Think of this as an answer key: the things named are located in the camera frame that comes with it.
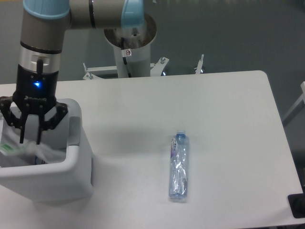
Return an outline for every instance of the metal frame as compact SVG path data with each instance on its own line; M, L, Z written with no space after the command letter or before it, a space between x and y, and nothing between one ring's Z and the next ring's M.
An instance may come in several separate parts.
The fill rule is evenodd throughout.
M161 76L164 75L164 69L168 64L169 59L165 57L161 57L157 63L151 63L151 76ZM108 66L108 67L95 67L95 68L87 68L86 64L83 63L85 75L83 77L84 80L97 80L103 79L94 75L93 73L98 72L100 75L107 75L107 74L116 74L117 67L116 66Z
M301 84L301 88L303 93L301 96L295 101L295 103L289 108L282 119L283 127L286 127L294 117L300 113L300 111L305 107L305 82Z
M204 58L204 54L201 55L201 59L199 60L199 62L197 64L197 68L195 68L196 75L203 74L203 58Z

